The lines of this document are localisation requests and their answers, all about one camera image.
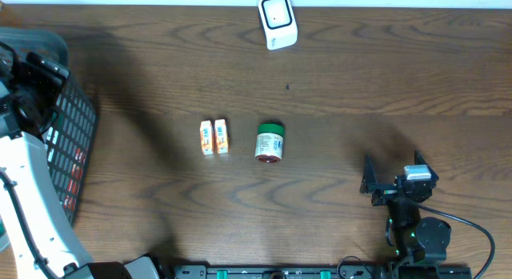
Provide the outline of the green packet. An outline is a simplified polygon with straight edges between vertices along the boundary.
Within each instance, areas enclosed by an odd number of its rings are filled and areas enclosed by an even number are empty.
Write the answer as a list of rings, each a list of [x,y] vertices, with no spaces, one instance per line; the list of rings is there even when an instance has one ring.
[[[285,130],[282,125],[263,123],[258,127],[254,156],[265,163],[282,160]]]

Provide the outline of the orange tissue pack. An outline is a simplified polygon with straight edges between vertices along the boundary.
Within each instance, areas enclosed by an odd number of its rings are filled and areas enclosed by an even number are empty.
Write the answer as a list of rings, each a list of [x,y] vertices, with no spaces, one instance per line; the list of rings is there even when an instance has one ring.
[[[225,119],[218,119],[214,122],[215,142],[219,154],[229,152],[229,136]]]
[[[212,155],[214,153],[214,134],[211,121],[202,121],[199,131],[202,153]]]

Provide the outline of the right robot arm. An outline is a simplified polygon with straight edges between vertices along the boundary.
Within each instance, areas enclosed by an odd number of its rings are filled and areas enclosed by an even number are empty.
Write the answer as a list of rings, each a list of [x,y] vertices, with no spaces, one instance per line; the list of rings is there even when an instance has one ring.
[[[440,278],[438,265],[447,258],[450,225],[436,217],[422,217],[420,204],[428,199],[438,175],[422,155],[414,153],[414,164],[392,183],[379,183],[370,156],[364,160],[359,192],[371,195],[371,205],[388,210],[386,240],[396,248],[397,258],[377,267],[374,278]]]

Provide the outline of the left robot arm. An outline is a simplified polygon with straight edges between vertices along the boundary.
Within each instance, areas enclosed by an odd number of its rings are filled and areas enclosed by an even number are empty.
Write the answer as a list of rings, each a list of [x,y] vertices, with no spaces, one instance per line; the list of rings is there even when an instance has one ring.
[[[149,254],[96,262],[73,231],[97,127],[90,99],[62,56],[24,58],[8,42],[1,62],[1,219],[20,278],[162,278]]]

